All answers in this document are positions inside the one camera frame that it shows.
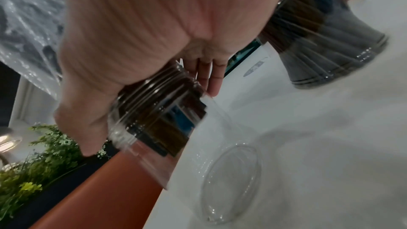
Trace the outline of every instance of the white table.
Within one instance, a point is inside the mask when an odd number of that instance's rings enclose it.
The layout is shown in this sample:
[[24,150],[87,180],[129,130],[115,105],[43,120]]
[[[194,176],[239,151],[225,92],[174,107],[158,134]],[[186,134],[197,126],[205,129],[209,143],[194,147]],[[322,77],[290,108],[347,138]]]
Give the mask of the white table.
[[[274,153],[285,186],[277,195],[283,197],[278,204],[265,201],[251,229],[314,228],[352,219],[365,221],[360,229],[406,228],[407,205],[398,201],[407,199],[407,0],[367,0],[354,12],[390,35],[387,50],[365,68],[298,90],[277,53],[265,46],[226,77],[216,97],[248,133],[261,135],[258,142],[278,145]],[[243,77],[266,55],[259,69]],[[275,226],[282,218],[294,226]],[[144,226],[161,228],[207,227],[164,190]]]

